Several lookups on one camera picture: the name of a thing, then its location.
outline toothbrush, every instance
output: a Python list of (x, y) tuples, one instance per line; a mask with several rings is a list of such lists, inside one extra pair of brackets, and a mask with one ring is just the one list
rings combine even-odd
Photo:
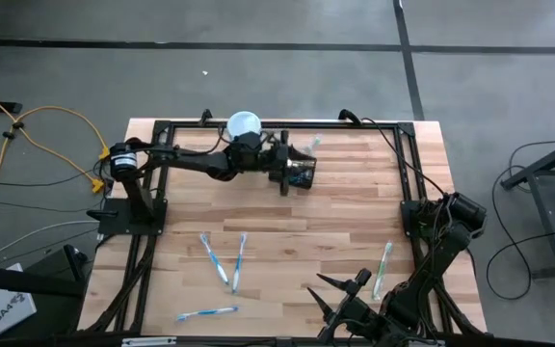
[(248, 239), (248, 234), (246, 232), (241, 233), (241, 245), (239, 246), (239, 257), (237, 258), (237, 265), (235, 265), (235, 275), (232, 279), (232, 294), (237, 294), (237, 289), (239, 288), (239, 276), (241, 273), (241, 261), (243, 260), (243, 247), (246, 245), (246, 240)]
[(220, 260), (218, 260), (216, 255), (213, 254), (213, 251), (211, 251), (211, 247), (209, 247), (209, 239), (207, 238), (207, 235), (204, 232), (200, 235), (200, 241), (202, 241), (204, 248), (207, 249), (209, 258), (211, 258), (211, 261), (216, 265), (216, 269), (218, 270), (218, 275), (220, 276), (220, 279), (222, 279), (222, 281), (226, 285), (228, 285), (228, 277), (226, 276), (226, 272), (224, 271), (222, 264), (220, 264)]
[(378, 301), (381, 299), (381, 290), (383, 289), (383, 278), (384, 269), (386, 268), (386, 262), (388, 261), (391, 250), (393, 249), (393, 243), (391, 241), (386, 243), (384, 246), (383, 259), (381, 264), (378, 266), (378, 274), (376, 275), (376, 283), (374, 283), (374, 290), (372, 291), (372, 300)]
[(223, 314), (223, 313), (236, 312), (238, 310), (239, 310), (239, 307), (225, 307), (225, 308), (217, 308), (217, 309), (205, 309), (205, 310), (200, 310), (200, 311), (190, 312), (190, 313), (181, 313), (177, 315), (177, 322), (183, 322), (195, 315)]

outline black cable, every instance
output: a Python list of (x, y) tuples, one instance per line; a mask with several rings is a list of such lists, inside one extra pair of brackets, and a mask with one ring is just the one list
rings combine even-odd
[[(510, 247), (515, 247), (515, 248), (517, 249), (517, 245), (519, 245), (519, 244), (521, 244), (521, 243), (524, 243), (524, 242), (526, 242), (526, 241), (531, 241), (531, 240), (535, 240), (535, 239), (538, 239), (538, 238), (548, 237), (548, 236), (553, 236), (553, 235), (555, 235), (555, 232), (550, 232), (550, 233), (546, 233), (546, 234), (542, 234), (542, 235), (536, 235), (536, 236), (527, 237), (527, 238), (525, 238), (525, 239), (523, 239), (523, 240), (520, 240), (520, 241), (511, 243), (511, 244), (509, 244), (509, 245), (507, 245), (507, 246), (501, 248), (500, 250), (498, 250), (498, 251), (489, 259), (489, 261), (488, 261), (487, 280), (488, 280), (489, 289), (491, 289), (491, 291), (492, 291), (496, 296), (498, 296), (499, 298), (506, 299), (506, 300), (516, 300), (516, 299), (519, 299), (519, 298), (523, 297), (523, 296), (525, 295), (525, 293), (528, 292), (528, 289), (530, 289), (530, 281), (528, 281), (528, 282), (529, 282), (528, 288), (527, 288), (527, 290), (524, 291), (523, 294), (518, 295), (518, 296), (513, 297), (513, 298), (504, 297), (504, 296), (498, 294), (498, 293), (493, 289), (493, 287), (491, 286), (491, 283), (489, 282), (489, 266), (491, 265), (491, 263), (493, 262), (493, 260), (494, 260), (499, 254), (503, 253), (505, 250), (507, 250), (507, 249), (510, 248)], [(528, 279), (529, 279), (529, 280), (532, 279), (532, 277), (531, 277), (531, 275), (530, 275), (530, 272), (528, 272)]]
[(40, 247), (38, 247), (38, 248), (32, 249), (31, 251), (27, 251), (27, 252), (24, 252), (24, 253), (22, 253), (22, 254), (17, 254), (17, 255), (14, 255), (14, 256), (8, 256), (8, 257), (6, 257), (4, 260), (1, 260), (1, 261), (0, 261), (0, 264), (3, 264), (3, 263), (5, 263), (5, 262), (7, 262), (7, 261), (10, 261), (10, 260), (13, 260), (13, 259), (22, 257), (22, 256), (27, 255), (27, 254), (32, 254), (33, 252), (37, 252), (37, 251), (43, 250), (43, 249), (45, 249), (45, 248), (49, 248), (49, 247), (55, 246), (55, 245), (57, 245), (57, 244), (60, 244), (60, 243), (62, 243), (62, 242), (65, 242), (65, 241), (67, 241), (67, 240), (71, 240), (71, 239), (73, 239), (73, 238), (86, 235), (86, 234), (88, 234), (88, 233), (90, 233), (90, 232), (94, 232), (94, 231), (96, 231), (96, 230), (97, 230), (97, 227), (94, 227), (94, 228), (92, 228), (92, 229), (89, 229), (89, 230), (86, 230), (86, 231), (83, 231), (83, 232), (74, 234), (73, 236), (69, 236), (69, 237), (60, 239), (60, 240), (58, 240), (58, 241), (49, 243), (48, 245), (40, 246)]
[[(513, 159), (515, 157), (515, 155), (523, 148), (526, 147), (530, 147), (530, 146), (536, 146), (536, 145), (547, 145), (547, 144), (555, 144), (555, 140), (552, 141), (539, 141), (539, 142), (534, 142), (534, 143), (530, 143), (530, 144), (525, 144), (525, 145), (521, 145), (520, 147), (517, 147), (513, 153), (511, 153), (511, 157), (509, 157), (509, 176), (513, 176), (513, 172), (511, 167), (513, 166)], [(516, 188), (524, 193), (530, 193), (530, 189), (521, 187), (519, 185), (516, 186)]]
[(491, 205), (493, 206), (493, 211), (496, 214), (496, 218), (498, 219), (498, 223), (500, 224), (500, 226), (502, 227), (502, 229), (505, 231), (505, 234), (507, 234), (507, 236), (509, 237), (509, 239), (511, 240), (511, 245), (515, 246), (515, 249), (517, 250), (517, 253), (519, 254), (519, 256), (521, 257), (521, 260), (524, 263), (524, 266), (526, 266), (526, 271), (528, 272), (528, 284), (526, 285), (526, 289), (524, 289), (524, 291), (517, 295), (517, 296), (513, 296), (513, 297), (507, 297), (507, 296), (503, 296), (501, 294), (499, 294), (498, 292), (496, 292), (496, 290), (493, 288), (493, 286), (491, 285), (491, 283), (489, 282), (489, 271), (487, 272), (487, 280), (488, 280), (488, 285), (489, 285), (489, 289), (491, 289), (491, 291), (498, 297), (501, 299), (505, 299), (505, 300), (517, 300), (522, 298), (523, 296), (525, 296), (526, 294), (528, 294), (528, 292), (530, 291), (530, 286), (531, 286), (531, 282), (532, 282), (532, 275), (531, 275), (531, 271), (530, 271), (530, 264), (528, 264), (528, 261), (526, 260), (526, 256), (524, 256), (524, 253), (521, 251), (521, 249), (517, 246), (517, 243), (515, 242), (515, 239), (513, 238), (513, 236), (511, 235), (511, 233), (509, 232), (509, 230), (507, 229), (507, 227), (505, 226), (504, 222), (502, 222), (502, 218), (500, 218), (500, 213), (498, 212), (498, 206), (496, 205), (496, 186), (498, 185), (498, 183), (500, 182), (500, 179), (502, 178), (502, 176), (507, 173), (510, 169), (512, 168), (523, 168), (517, 165), (513, 165), (509, 168), (507, 168), (505, 171), (503, 171), (502, 173), (500, 173), (498, 175), (498, 177), (496, 177), (496, 180), (494, 180), (493, 185), (491, 186)]
[(230, 144), (230, 142), (228, 142), (227, 140), (224, 139), (223, 135), (224, 135), (224, 128), (222, 126), (219, 126), (218, 127), (218, 141), (216, 141), (216, 144), (213, 145), (213, 147), (211, 147), (211, 149), (208, 149), (208, 150), (205, 150), (205, 151), (200, 151), (200, 152), (195, 151), (195, 152), (191, 152), (191, 153), (181, 153), (181, 155), (183, 155), (183, 156), (196, 156), (196, 155), (205, 155), (205, 154), (212, 153), (220, 145), (220, 141), (224, 141), (224, 142)]
[(50, 182), (50, 183), (7, 183), (7, 182), (0, 182), (0, 185), (13, 186), (13, 187), (48, 187), (48, 186), (53, 186), (53, 185), (69, 182), (72, 179), (80, 177), (83, 174), (88, 174), (91, 171), (93, 171), (93, 169), (87, 170), (87, 171), (79, 173), (79, 174), (75, 174), (74, 176), (72, 176), (70, 178), (66, 178), (66, 179), (62, 179), (62, 180), (58, 180), (58, 181)]
[(374, 126), (376, 126), (376, 128), (378, 129), (378, 131), (381, 132), (381, 135), (383, 135), (384, 140), (386, 141), (386, 144), (389, 145), (389, 147), (395, 152), (395, 154), (398, 156), (398, 158), (402, 159), (402, 161), (404, 162), (404, 164), (406, 164), (406, 166), (408, 166), (409, 168), (411, 168), (413, 171), (415, 171), (416, 173), (420, 174), (423, 178), (425, 178), (428, 182), (432, 183), (432, 185), (434, 187), (436, 187), (436, 189), (438, 189), (438, 191), (444, 195), (444, 191), (434, 182), (432, 181), (431, 178), (427, 177), (426, 175), (423, 174), (422, 171), (416, 169), (414, 166), (412, 166), (411, 164), (409, 164), (409, 162), (406, 160), (406, 158), (404, 158), (404, 156), (400, 153), (397, 152), (397, 149), (395, 149), (395, 147), (391, 144), (391, 142), (389, 141), (389, 139), (386, 138), (386, 136), (383, 133), (383, 130), (376, 124), (375, 121), (370, 120), (368, 118), (363, 118), (361, 120), (368, 120), (370, 121), (372, 124), (374, 124)]

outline bracket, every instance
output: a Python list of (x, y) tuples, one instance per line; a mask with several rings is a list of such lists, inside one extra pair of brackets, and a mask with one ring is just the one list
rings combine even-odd
[(414, 124), (411, 121), (398, 121), (397, 127), (410, 137), (414, 137)]
[(213, 115), (211, 114), (211, 110), (205, 109), (204, 111), (202, 111), (202, 116), (200, 116), (198, 126), (204, 127), (204, 125), (207, 123), (207, 120), (211, 120), (212, 118)]
[(427, 227), (422, 227), (413, 222), (412, 213), (415, 213), (419, 207), (420, 201), (402, 201), (400, 203), (400, 211), (402, 212), (402, 226), (404, 227), (404, 234), (408, 239), (412, 238), (426, 238), (432, 236), (428, 232)]
[(154, 220), (151, 224), (131, 221), (128, 199), (107, 199), (102, 211), (92, 211), (91, 217), (100, 221), (98, 233), (104, 235), (160, 235), (166, 221), (166, 199), (153, 200)]

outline butcher block table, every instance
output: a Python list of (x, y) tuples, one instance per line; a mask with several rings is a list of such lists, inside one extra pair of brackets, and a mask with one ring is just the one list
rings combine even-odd
[[(126, 139), (150, 142), (155, 121), (130, 120)], [(424, 174), (452, 192), (439, 123), (416, 121), (414, 128)], [(316, 134), (322, 134), (322, 141), (314, 151), (318, 158), (314, 185), (309, 191), (291, 187), (288, 197), (280, 196), (278, 185), (266, 173), (243, 173), (221, 182), (204, 173), (169, 170), (167, 221), (158, 237), (143, 334), (316, 336), (323, 326), (322, 312), (306, 288), (314, 289), (333, 307), (344, 297), (316, 274), (346, 280), (361, 268), (369, 269), (374, 276), (359, 298), (378, 310), (380, 303), (371, 300), (371, 291), (388, 241), (393, 242), (393, 252), (384, 275), (383, 296), (409, 277), (412, 249), (402, 230), (399, 204), (403, 196), (395, 153), (377, 130), (370, 129), (291, 129), (290, 143), (303, 148)], [(393, 141), (388, 131), (386, 135)], [(174, 138), (181, 147), (206, 150), (215, 145), (217, 131), (180, 128)], [(416, 199), (411, 171), (410, 182)], [(426, 182), (426, 188), (431, 199), (439, 197), (431, 184)], [(114, 196), (125, 197), (121, 186), (115, 187)], [(199, 234), (208, 233), (214, 253), (232, 280), (243, 231), (248, 241), (239, 294), (233, 296), (218, 277)], [(93, 323), (119, 291), (130, 240), (130, 236), (115, 236), (97, 251), (79, 329)], [(466, 253), (456, 258), (444, 282), (470, 321), (485, 331)], [(441, 327), (436, 301), (431, 301), (436, 326)], [(132, 320), (135, 303), (133, 292), (126, 324)], [(238, 312), (175, 322), (179, 313), (233, 305), (239, 306)], [(348, 336), (344, 331), (336, 335)]]

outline blue toothbrush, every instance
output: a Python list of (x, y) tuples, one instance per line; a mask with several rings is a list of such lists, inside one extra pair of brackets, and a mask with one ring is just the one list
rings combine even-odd
[(209, 247), (209, 239), (207, 238), (207, 235), (205, 233), (202, 233), (200, 235), (200, 241), (202, 241), (204, 248), (207, 249), (209, 258), (211, 258), (211, 261), (216, 265), (216, 269), (218, 270), (218, 275), (220, 276), (220, 279), (222, 279), (222, 281), (226, 285), (228, 285), (228, 277), (226, 276), (226, 272), (224, 271), (222, 264), (220, 264), (220, 260), (218, 260), (216, 255), (213, 254), (213, 251), (211, 251), (211, 247)]
[(225, 308), (217, 308), (217, 309), (200, 310), (200, 311), (190, 312), (190, 313), (181, 313), (181, 314), (177, 315), (177, 322), (183, 322), (183, 321), (187, 320), (188, 318), (190, 318), (192, 316), (195, 316), (195, 315), (211, 315), (211, 314), (231, 313), (231, 312), (236, 312), (238, 310), (239, 310), (238, 307), (225, 307)]
[(237, 294), (237, 289), (239, 288), (239, 276), (241, 273), (241, 261), (243, 260), (243, 247), (246, 245), (246, 240), (248, 239), (248, 234), (246, 232), (241, 233), (241, 245), (239, 246), (239, 257), (237, 258), (237, 265), (235, 265), (235, 275), (232, 279), (232, 294)]

